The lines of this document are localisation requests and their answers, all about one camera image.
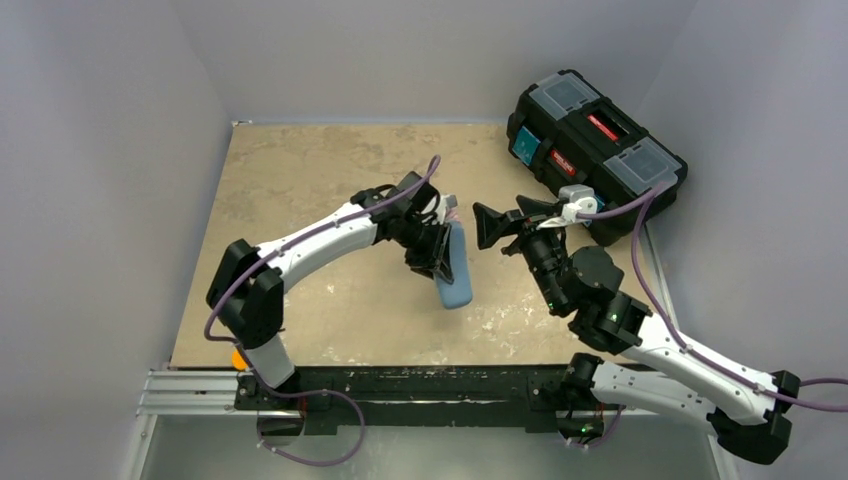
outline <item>orange part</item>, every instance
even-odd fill
[[[233,350],[232,361],[233,367],[235,367],[236,370],[240,372],[247,370],[247,362],[245,362],[244,359],[241,358],[241,354],[238,353],[238,350]]]

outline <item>toolbox lid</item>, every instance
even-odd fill
[[[536,101],[554,120],[568,115],[572,110],[601,98],[583,80],[573,73],[560,75],[555,73],[540,82],[538,88],[530,92],[530,98]]]
[[[607,159],[604,166],[636,195],[660,183],[677,184],[675,172],[682,168],[677,159],[650,137],[639,140],[632,147]]]

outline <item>table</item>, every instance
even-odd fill
[[[568,331],[568,318],[548,315],[522,258],[476,248],[472,203],[504,211],[516,208],[517,194],[553,198],[508,153],[504,126],[237,125],[171,366],[231,366],[232,347],[202,333],[210,311],[204,297],[227,245],[288,235],[359,190],[396,183],[410,170],[423,174],[434,154],[442,163],[431,183],[459,200],[474,301],[443,309],[435,285],[409,271],[396,243],[354,252],[286,295],[282,335],[295,364],[545,364],[591,351]],[[588,232],[570,227],[568,250],[586,245],[594,245]],[[622,289],[646,301],[630,264],[629,238],[608,251],[625,272]],[[218,323],[213,332],[226,329]]]

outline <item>cable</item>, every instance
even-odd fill
[[[645,276],[642,273],[642,269],[639,267],[638,255],[636,254],[636,252],[639,251],[639,234],[642,230],[642,225],[645,222],[645,217],[647,216],[648,209],[651,206],[651,202],[653,202],[654,198],[656,198],[664,190],[665,190],[664,187],[661,187],[659,189],[657,189],[657,188],[651,189],[646,194],[644,194],[642,197],[639,197],[639,199],[636,199],[635,201],[631,202],[631,204],[633,204],[633,203],[639,202],[643,198],[645,199],[645,200],[641,200],[642,208],[639,210],[639,216],[636,218],[636,225],[634,226],[633,233],[631,234],[632,237],[631,237],[631,247],[630,247],[630,260],[633,262],[633,270],[636,273],[636,278],[639,280],[639,284],[642,286],[642,289],[645,291],[645,294],[648,296],[648,299],[650,299],[651,304],[654,306],[654,309],[657,311],[657,314],[660,316],[662,321],[665,323],[666,328],[668,329],[669,333],[671,334],[671,337],[674,339],[674,341],[677,343],[677,345],[680,348],[682,348],[684,351],[687,351],[690,355],[692,355],[695,359],[697,359],[698,361],[700,361],[704,365],[706,365],[706,366],[710,367],[711,369],[713,369],[713,370],[735,380],[736,382],[738,382],[742,385],[745,385],[746,387],[754,390],[754,392],[756,392],[756,393],[762,393],[762,394],[767,395],[769,397],[772,397],[776,400],[791,403],[793,405],[798,405],[799,407],[809,408],[809,409],[812,409],[812,410],[819,410],[819,411],[822,411],[822,412],[848,413],[848,405],[827,405],[827,404],[818,403],[818,402],[810,402],[810,401],[807,401],[807,400],[801,400],[801,399],[798,399],[798,398],[790,397],[788,395],[783,395],[783,394],[778,393],[778,392],[772,392],[770,390],[765,390],[760,385],[758,385],[757,383],[748,380],[747,378],[743,377],[742,375],[740,375],[740,374],[738,374],[738,373],[736,373],[736,372],[734,372],[734,371],[732,371],[728,368],[725,368],[723,365],[721,365],[717,362],[714,362],[713,360],[705,357],[700,352],[692,349],[689,345],[686,344],[686,341],[683,340],[683,337],[680,336],[680,333],[677,331],[677,329],[674,327],[674,324],[671,322],[671,317],[662,308],[659,300],[657,299],[657,297],[654,295],[654,293],[651,291],[650,287],[648,286],[648,282],[645,280]],[[624,207],[621,207],[621,208],[623,209],[623,208],[629,207],[629,205],[630,204],[625,205]],[[842,379],[838,379],[838,378],[814,379],[812,381],[815,381],[816,383],[809,383],[808,385],[816,385],[816,384],[820,384],[820,383],[839,383],[839,384],[843,384],[843,385],[848,385],[848,380],[842,380]]]
[[[809,387],[811,385],[848,385],[848,378],[822,377],[811,378],[801,382],[802,387]]]
[[[239,353],[244,355],[244,352],[241,351],[240,347]],[[298,457],[297,455],[293,455],[268,444],[268,442],[266,442],[265,438],[262,436],[262,425],[259,421],[257,421],[256,436],[259,437],[259,446],[283,458],[287,458],[294,462],[301,463],[303,465],[308,465],[310,467],[332,467],[335,465],[342,464],[350,460],[354,455],[356,455],[356,452],[358,452],[360,447],[362,447],[362,442],[365,441],[365,415],[362,413],[362,409],[359,407],[359,405],[356,404],[356,401],[354,399],[350,398],[342,392],[337,392],[335,390],[308,390],[305,392],[297,393],[281,393],[271,388],[271,386],[265,383],[265,380],[263,380],[262,377],[260,377],[259,375],[254,375],[253,378],[256,379],[257,383],[259,383],[259,385],[263,388],[263,390],[265,390],[266,393],[277,398],[290,400],[293,398],[310,397],[312,395],[331,395],[334,397],[341,398],[342,400],[350,403],[350,405],[353,407],[353,410],[356,412],[356,416],[359,417],[359,438],[356,439],[356,443],[353,445],[353,447],[351,447],[350,450],[347,451],[347,453],[333,460],[310,460],[307,458]]]
[[[319,226],[317,226],[317,227],[315,227],[315,228],[313,228],[313,229],[311,229],[307,232],[304,232],[303,234],[293,238],[290,242],[283,244],[277,250],[274,250],[271,253],[268,253],[264,257],[260,258],[256,263],[254,263],[253,265],[248,267],[248,269],[245,270],[245,272],[242,273],[235,280],[235,282],[233,282],[233,284],[230,285],[229,288],[227,288],[227,290],[224,292],[224,294],[221,295],[221,298],[215,304],[215,307],[212,309],[212,313],[210,313],[209,318],[206,320],[206,325],[203,328],[203,336],[207,340],[212,341],[212,342],[230,342],[230,343],[232,343],[238,349],[239,354],[242,356],[242,359],[244,359],[244,361],[248,364],[248,366],[251,369],[253,369],[253,365],[250,363],[250,359],[247,357],[246,353],[244,352],[244,349],[242,348],[241,344],[239,343],[239,341],[236,338],[212,334],[212,325],[215,323],[215,320],[218,318],[218,315],[221,314],[221,310],[224,308],[224,304],[227,302],[227,300],[230,299],[230,297],[232,297],[233,293],[235,293],[235,291],[245,281],[247,281],[247,279],[250,278],[251,275],[253,275],[257,270],[259,270],[263,265],[267,264],[271,259],[282,255],[285,251],[290,250],[291,248],[303,243],[304,241],[314,237],[315,235],[317,235],[321,232],[324,232],[324,231],[329,230],[331,228],[335,228],[338,225],[343,224],[345,222],[349,222],[353,219],[368,215],[369,213],[371,213],[371,212],[373,212],[377,209],[391,205],[392,203],[397,202],[401,198],[414,193],[422,185],[424,185],[426,182],[428,182],[430,180],[430,177],[432,177],[434,173],[436,173],[436,169],[439,168],[439,164],[441,163],[441,161],[442,161],[442,157],[440,155],[433,156],[433,158],[430,159],[430,164],[427,166],[427,173],[425,173],[423,177],[418,179],[409,188],[404,189],[403,191],[399,192],[397,195],[395,195],[391,198],[385,199],[385,200],[383,200],[383,201],[381,201],[381,202],[379,202],[375,205],[372,205],[372,206],[365,208],[363,210],[360,210],[358,212],[354,212],[350,215],[346,215],[346,216],[338,219],[335,222],[330,221],[330,222],[324,223],[322,225],[319,225]],[[259,445],[260,446],[263,446],[264,448],[268,449],[268,451],[275,453],[277,455],[280,455],[282,457],[285,457],[289,460],[292,460],[292,461],[295,461],[295,462],[298,462],[298,463],[301,463],[301,464],[304,464],[304,465],[310,465],[310,466],[316,466],[316,467],[329,467],[329,466],[344,463],[348,459],[353,457],[356,454],[356,452],[359,451],[359,448],[362,446],[362,442],[365,439],[365,416],[362,413],[362,409],[359,407],[359,405],[356,404],[356,401],[354,401],[352,398],[350,398],[349,396],[345,395],[342,392],[337,392],[337,391],[334,391],[334,390],[310,390],[310,391],[298,392],[298,393],[281,393],[281,392],[274,390],[273,388],[271,388],[270,385],[265,383],[265,381],[262,379],[261,376],[254,375],[254,378],[256,379],[256,381],[262,386],[262,388],[269,395],[274,396],[274,397],[278,397],[278,398],[285,398],[285,399],[304,398],[304,397],[308,397],[308,396],[312,396],[312,395],[331,395],[331,396],[334,396],[334,397],[337,397],[337,398],[341,398],[342,400],[350,403],[350,405],[353,407],[354,411],[356,412],[356,415],[359,417],[359,426],[360,426],[359,438],[357,439],[356,444],[354,444],[354,446],[346,454],[342,455],[341,457],[339,457],[335,460],[327,460],[327,461],[309,460],[309,459],[306,459],[306,458],[301,458],[301,457],[298,457],[296,455],[292,455],[290,453],[284,452],[282,450],[277,449],[276,447],[272,447],[267,442],[265,442],[264,438],[262,438],[262,432],[259,428],[259,425],[257,424],[257,430],[256,431],[257,431],[257,435],[259,435]]]
[[[631,210],[634,210],[635,208],[637,208],[639,206],[644,205],[645,202],[648,202],[648,203],[652,202],[656,195],[659,195],[659,193],[662,193],[662,192],[659,192],[659,193],[651,196],[650,194],[651,194],[652,191],[653,190],[648,190],[648,193],[636,198],[636,200],[633,200],[632,202],[626,203],[626,204],[624,204],[620,207],[613,208],[612,210],[607,210],[606,212],[577,213],[577,218],[582,218],[584,220],[606,220],[608,218],[613,218],[613,217],[617,217],[619,215],[623,215],[623,214],[625,214],[625,213],[627,213]]]

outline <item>red label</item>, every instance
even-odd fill
[[[600,120],[598,120],[597,118],[595,118],[595,116],[594,116],[594,115],[587,115],[587,118],[588,118],[588,119],[589,119],[589,121],[590,121],[590,122],[592,122],[592,123],[593,123],[596,127],[598,127],[598,130],[600,130],[600,131],[604,132],[604,135],[606,135],[607,137],[609,137],[609,139],[610,139],[610,140],[612,140],[613,142],[617,142],[617,141],[618,141],[618,135],[616,135],[615,133],[613,133],[613,131],[612,131],[612,130],[610,130],[610,129],[606,126],[606,125],[604,125],[603,123],[601,123],[601,121],[600,121]]]
[[[572,177],[577,175],[577,169],[574,168],[574,165],[568,163],[568,160],[566,160],[561,153],[557,152],[556,150],[551,150],[551,158],[553,158],[554,161],[557,162],[557,165],[559,165],[560,167],[562,167],[563,170],[565,170],[565,173],[571,175]]]

